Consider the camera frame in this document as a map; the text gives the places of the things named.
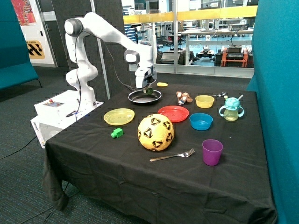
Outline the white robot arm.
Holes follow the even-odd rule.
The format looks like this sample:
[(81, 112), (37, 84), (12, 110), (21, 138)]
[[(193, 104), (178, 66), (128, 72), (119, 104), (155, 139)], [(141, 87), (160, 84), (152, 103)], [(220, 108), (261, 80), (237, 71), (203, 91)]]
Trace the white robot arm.
[(133, 42), (93, 12), (87, 13), (83, 18), (67, 19), (64, 28), (69, 57), (77, 65), (76, 69), (66, 74), (66, 80), (77, 89), (80, 107), (89, 108), (96, 105), (94, 90), (87, 84), (98, 75), (97, 68), (89, 62), (85, 51), (84, 37), (89, 34), (104, 42), (118, 43), (126, 48), (126, 62), (138, 65), (135, 72), (135, 85), (138, 89), (146, 88), (156, 81), (153, 47), (149, 42)]

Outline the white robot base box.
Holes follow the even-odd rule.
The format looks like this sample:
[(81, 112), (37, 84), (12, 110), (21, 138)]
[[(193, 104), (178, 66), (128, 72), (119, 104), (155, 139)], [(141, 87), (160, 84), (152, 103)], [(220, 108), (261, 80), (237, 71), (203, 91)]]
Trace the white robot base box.
[(67, 90), (34, 105), (37, 116), (31, 124), (42, 148), (47, 140), (103, 104), (96, 101), (89, 106), (78, 101), (78, 92)]

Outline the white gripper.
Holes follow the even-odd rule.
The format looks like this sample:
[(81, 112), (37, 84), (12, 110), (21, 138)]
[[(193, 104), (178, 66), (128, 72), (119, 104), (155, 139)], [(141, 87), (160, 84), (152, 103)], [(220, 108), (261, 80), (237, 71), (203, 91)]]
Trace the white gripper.
[[(139, 67), (135, 71), (135, 85), (136, 88), (141, 89), (149, 85), (149, 89), (153, 89), (152, 83), (157, 80), (157, 72), (152, 66), (148, 67)], [(143, 90), (143, 93), (147, 94), (147, 88)]]

